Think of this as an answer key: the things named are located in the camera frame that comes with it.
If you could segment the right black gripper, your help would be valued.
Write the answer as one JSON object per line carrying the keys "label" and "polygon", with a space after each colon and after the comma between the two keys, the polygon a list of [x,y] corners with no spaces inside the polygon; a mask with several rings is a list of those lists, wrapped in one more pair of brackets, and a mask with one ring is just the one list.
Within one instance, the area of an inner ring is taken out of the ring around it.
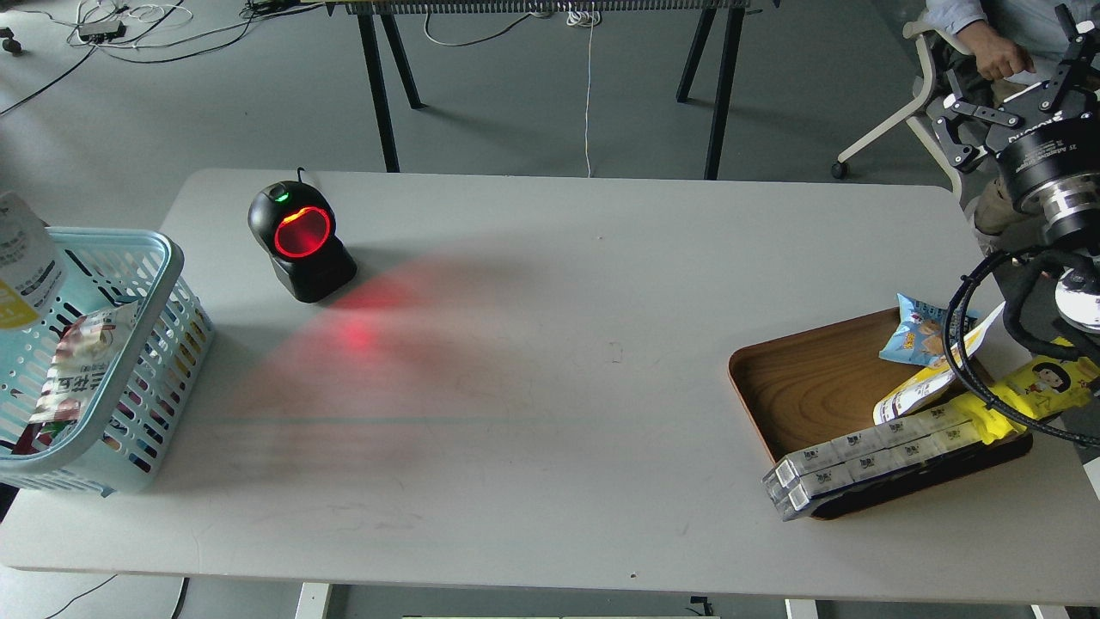
{"label": "right black gripper", "polygon": [[1097,210],[1097,25],[1077,22],[1060,4],[1055,15],[1067,48],[1038,99],[1028,103],[1032,131],[1023,136],[1023,86],[1007,82],[1000,103],[974,101],[954,68],[938,73],[945,87],[932,129],[952,168],[964,174],[992,158],[1014,211],[1048,222]]}

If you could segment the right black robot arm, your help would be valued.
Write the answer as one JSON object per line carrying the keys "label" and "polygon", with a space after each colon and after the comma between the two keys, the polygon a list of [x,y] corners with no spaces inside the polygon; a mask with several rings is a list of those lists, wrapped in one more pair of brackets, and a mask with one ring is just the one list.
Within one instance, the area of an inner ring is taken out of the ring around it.
{"label": "right black robot arm", "polygon": [[1053,419],[1097,399],[1097,3],[930,1],[932,27],[960,46],[932,125],[948,162],[983,157],[998,175],[968,206],[985,259],[948,303],[947,336],[987,275],[1007,263],[1018,283],[1000,316],[1033,358],[994,383],[969,352],[947,365],[963,384],[952,407],[992,444],[1041,432],[1097,447]]}

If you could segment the seated person's hand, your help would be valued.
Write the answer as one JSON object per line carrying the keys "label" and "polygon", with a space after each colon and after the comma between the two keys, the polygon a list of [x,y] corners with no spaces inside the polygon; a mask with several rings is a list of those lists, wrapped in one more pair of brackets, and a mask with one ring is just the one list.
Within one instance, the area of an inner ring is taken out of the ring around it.
{"label": "seated person's hand", "polygon": [[1028,51],[1001,35],[994,34],[974,43],[971,49],[975,53],[975,65],[987,81],[1007,81],[1012,76],[1035,70]]}

